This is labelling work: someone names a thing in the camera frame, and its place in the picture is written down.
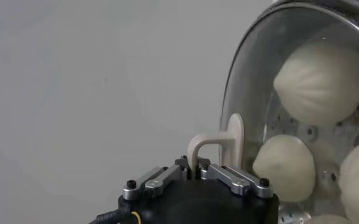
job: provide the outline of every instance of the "black cable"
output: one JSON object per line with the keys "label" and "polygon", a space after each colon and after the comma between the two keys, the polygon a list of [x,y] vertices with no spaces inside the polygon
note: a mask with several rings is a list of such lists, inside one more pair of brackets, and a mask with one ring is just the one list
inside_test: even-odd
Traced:
{"label": "black cable", "polygon": [[90,222],[90,224],[117,224],[131,215],[129,208],[119,208],[111,212],[97,215],[96,219]]}

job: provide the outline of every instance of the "yellow wire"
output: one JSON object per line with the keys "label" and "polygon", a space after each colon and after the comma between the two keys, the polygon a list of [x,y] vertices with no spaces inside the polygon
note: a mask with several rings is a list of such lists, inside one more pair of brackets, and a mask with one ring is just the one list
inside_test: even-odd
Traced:
{"label": "yellow wire", "polygon": [[132,215],[134,215],[136,218],[137,218],[137,223],[138,224],[141,224],[141,217],[140,217],[140,215],[137,213],[137,212],[135,212],[135,211],[133,211],[133,212],[131,212],[132,213]]}

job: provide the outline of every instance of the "cable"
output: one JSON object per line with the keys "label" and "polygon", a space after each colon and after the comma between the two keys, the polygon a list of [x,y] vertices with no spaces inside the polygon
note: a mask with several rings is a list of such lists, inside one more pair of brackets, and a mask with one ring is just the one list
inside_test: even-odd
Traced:
{"label": "cable", "polygon": [[139,213],[133,211],[133,212],[131,212],[131,214],[137,218],[137,223],[141,224],[141,217],[140,217]]}
{"label": "cable", "polygon": [[131,216],[129,208],[120,208],[111,212],[106,212],[104,214],[98,215],[94,221],[90,222],[90,224],[118,223],[129,216]]}

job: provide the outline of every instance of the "white backdrop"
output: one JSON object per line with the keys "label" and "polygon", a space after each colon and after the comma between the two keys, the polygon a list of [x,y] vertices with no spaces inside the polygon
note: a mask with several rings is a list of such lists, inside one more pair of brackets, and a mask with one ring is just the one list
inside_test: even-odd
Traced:
{"label": "white backdrop", "polygon": [[0,224],[88,223],[217,131],[231,59],[269,2],[0,0]]}

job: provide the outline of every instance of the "steamer basket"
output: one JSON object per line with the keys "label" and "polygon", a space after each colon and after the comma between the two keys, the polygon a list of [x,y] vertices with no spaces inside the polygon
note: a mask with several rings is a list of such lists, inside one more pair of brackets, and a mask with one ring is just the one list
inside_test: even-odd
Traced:
{"label": "steamer basket", "polygon": [[245,124],[243,170],[253,173],[259,148],[275,135],[297,136],[313,154],[314,192],[302,203],[281,203],[279,223],[306,223],[320,214],[345,217],[339,167],[359,144],[359,106],[332,127],[308,126],[289,115],[273,88],[274,77],[289,55],[311,41],[343,44],[359,52],[359,0],[282,1],[267,9],[240,43],[224,95],[221,130],[226,130],[234,113]]}

